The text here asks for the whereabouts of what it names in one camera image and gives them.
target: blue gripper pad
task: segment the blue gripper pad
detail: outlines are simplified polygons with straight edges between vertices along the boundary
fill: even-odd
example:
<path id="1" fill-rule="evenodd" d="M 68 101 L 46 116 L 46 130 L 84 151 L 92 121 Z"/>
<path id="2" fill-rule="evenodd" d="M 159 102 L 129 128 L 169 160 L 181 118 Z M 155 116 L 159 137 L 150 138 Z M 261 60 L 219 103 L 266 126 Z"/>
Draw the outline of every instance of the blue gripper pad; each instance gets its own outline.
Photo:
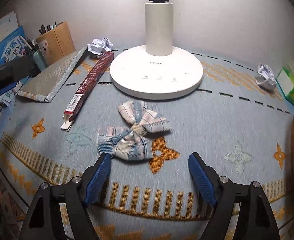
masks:
<path id="1" fill-rule="evenodd" d="M 188 167 L 201 193 L 203 200 L 213 207 L 216 206 L 217 200 L 215 198 L 214 187 L 193 154 L 189 155 Z"/>
<path id="2" fill-rule="evenodd" d="M 111 168 L 111 159 L 108 154 L 99 165 L 91 181 L 86 188 L 86 198 L 84 204 L 88 206 L 90 203 L 96 203 L 98 201 L 99 193 L 102 190 L 103 184 L 109 174 Z"/>

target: blue book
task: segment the blue book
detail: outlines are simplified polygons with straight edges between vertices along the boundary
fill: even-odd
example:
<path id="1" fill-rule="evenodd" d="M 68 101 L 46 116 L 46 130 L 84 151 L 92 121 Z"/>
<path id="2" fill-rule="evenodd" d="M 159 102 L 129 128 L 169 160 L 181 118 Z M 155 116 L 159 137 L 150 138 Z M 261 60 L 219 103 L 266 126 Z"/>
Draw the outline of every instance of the blue book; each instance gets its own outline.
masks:
<path id="1" fill-rule="evenodd" d="M 16 58 L 17 54 L 27 52 L 27 47 L 20 36 L 25 39 L 23 26 L 17 28 L 0 42 L 0 66 Z"/>

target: green tissue box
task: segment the green tissue box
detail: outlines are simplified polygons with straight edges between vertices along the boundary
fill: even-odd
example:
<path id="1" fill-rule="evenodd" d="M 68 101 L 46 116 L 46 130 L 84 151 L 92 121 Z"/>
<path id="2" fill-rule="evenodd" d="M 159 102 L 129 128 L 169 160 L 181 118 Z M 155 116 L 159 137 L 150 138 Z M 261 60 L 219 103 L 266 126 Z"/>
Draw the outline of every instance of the green tissue box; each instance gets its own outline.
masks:
<path id="1" fill-rule="evenodd" d="M 278 77 L 276 78 L 286 100 L 294 105 L 294 76 L 286 68 L 282 68 Z"/>

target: bow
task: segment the bow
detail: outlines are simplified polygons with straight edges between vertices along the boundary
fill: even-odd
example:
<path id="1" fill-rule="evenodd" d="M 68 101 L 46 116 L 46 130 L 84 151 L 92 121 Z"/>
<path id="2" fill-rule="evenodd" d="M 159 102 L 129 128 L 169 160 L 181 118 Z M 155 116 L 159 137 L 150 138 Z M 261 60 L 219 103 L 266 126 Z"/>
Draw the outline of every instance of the bow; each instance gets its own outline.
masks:
<path id="1" fill-rule="evenodd" d="M 168 120 L 161 114 L 147 109 L 144 101 L 128 101 L 118 106 L 118 111 L 132 127 L 108 127 L 99 129 L 97 135 L 98 152 L 108 153 L 128 161 L 153 158 L 151 142 L 144 136 L 171 130 Z"/>

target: patterned tablecloth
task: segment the patterned tablecloth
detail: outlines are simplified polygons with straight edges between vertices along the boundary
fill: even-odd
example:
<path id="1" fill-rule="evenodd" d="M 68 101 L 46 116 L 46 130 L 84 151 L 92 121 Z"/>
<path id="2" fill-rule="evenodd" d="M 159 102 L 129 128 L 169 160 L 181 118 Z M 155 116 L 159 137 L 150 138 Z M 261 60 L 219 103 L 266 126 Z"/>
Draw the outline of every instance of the patterned tablecloth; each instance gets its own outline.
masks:
<path id="1" fill-rule="evenodd" d="M 115 56 L 121 52 L 114 51 Z M 148 109 L 165 116 L 172 126 L 171 132 L 148 136 L 154 158 L 112 159 L 100 201 L 88 209 L 96 231 L 103 240 L 198 239 L 212 212 L 188 170 L 189 154 L 198 152 L 207 165 L 235 183 L 259 181 L 282 240 L 293 239 L 292 109 L 278 89 L 268 93 L 256 85 L 255 68 L 213 55 L 194 55 L 204 68 L 199 88 L 179 99 L 147 102 Z M 107 70 L 70 131 L 60 129 L 63 112 L 95 63 L 87 56 L 51 103 L 15 99 L 0 140 L 0 176 L 5 180 L 3 198 L 8 200 L 3 203 L 9 203 L 2 204 L 2 210 L 11 217 L 16 234 L 44 180 L 56 185 L 81 175 L 99 157 L 98 129 L 128 127 L 117 107 L 137 98 L 117 90 Z M 64 205 L 61 212 L 66 234 L 73 238 Z M 235 204 L 226 239 L 232 239 L 238 213 Z"/>

